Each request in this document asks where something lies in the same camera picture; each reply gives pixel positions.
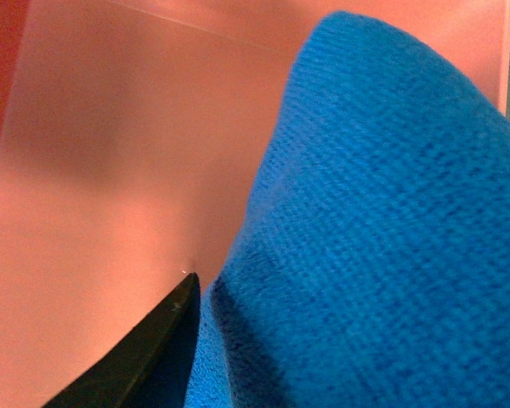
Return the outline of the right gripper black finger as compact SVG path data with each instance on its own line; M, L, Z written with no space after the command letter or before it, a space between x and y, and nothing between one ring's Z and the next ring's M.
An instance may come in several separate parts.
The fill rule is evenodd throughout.
M182 407L200 321L190 273L118 344L46 407Z

